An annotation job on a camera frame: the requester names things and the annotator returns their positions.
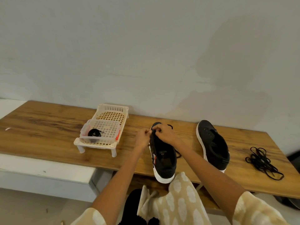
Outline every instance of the wall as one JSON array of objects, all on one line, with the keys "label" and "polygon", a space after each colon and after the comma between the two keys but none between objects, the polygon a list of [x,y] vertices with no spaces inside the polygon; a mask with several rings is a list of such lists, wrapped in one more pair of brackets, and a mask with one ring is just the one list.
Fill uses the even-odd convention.
[{"label": "wall", "polygon": [[300,148],[300,0],[0,0],[0,97],[262,130]]}]

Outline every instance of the black sneaker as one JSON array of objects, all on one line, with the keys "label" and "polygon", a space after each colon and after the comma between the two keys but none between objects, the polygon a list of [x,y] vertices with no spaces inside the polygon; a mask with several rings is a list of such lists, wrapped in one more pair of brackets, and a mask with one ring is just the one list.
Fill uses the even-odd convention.
[{"label": "black sneaker", "polygon": [[172,145],[163,142],[155,135],[155,130],[153,130],[152,127],[149,148],[152,156],[154,176],[160,183],[170,183],[175,176],[177,163],[176,152]]},{"label": "black sneaker", "polygon": [[196,135],[203,148],[204,159],[224,173],[230,159],[224,138],[206,120],[198,123]]}]

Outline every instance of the person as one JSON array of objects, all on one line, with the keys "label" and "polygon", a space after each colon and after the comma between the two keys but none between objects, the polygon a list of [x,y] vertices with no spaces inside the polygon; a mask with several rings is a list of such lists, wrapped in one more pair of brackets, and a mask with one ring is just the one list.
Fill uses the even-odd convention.
[{"label": "person", "polygon": [[[172,145],[182,155],[231,224],[287,224],[276,209],[253,196],[189,148],[170,126],[158,124],[152,129],[162,141]],[[147,128],[137,133],[129,158],[91,207],[72,225],[116,224],[134,170],[149,144],[151,133]],[[197,191],[184,172],[176,175],[166,196],[159,197],[155,192],[150,195],[146,186],[132,191],[125,202],[119,224],[211,225]]]}]

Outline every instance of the beige floor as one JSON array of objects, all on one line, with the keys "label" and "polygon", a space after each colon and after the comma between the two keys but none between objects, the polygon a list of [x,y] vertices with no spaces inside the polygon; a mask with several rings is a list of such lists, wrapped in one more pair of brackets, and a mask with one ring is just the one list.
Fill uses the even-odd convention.
[{"label": "beige floor", "polygon": [[[300,211],[279,204],[271,195],[258,194],[257,197],[279,210],[291,225],[300,224]],[[0,189],[1,225],[60,225],[62,220],[69,225],[90,204],[84,201]],[[224,216],[208,216],[213,225],[230,224]]]}]

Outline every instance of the forearm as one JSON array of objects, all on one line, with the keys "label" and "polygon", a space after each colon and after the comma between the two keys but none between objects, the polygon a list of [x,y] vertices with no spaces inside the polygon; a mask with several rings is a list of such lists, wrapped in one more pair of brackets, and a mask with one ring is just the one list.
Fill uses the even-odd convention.
[{"label": "forearm", "polygon": [[91,207],[101,213],[107,225],[114,225],[116,223],[134,170],[142,153],[143,150],[134,148],[120,170],[92,203]]},{"label": "forearm", "polygon": [[203,159],[182,140],[178,140],[174,147],[180,152],[194,173],[201,180],[201,183],[226,214],[229,221],[232,222],[236,203],[246,190]]}]

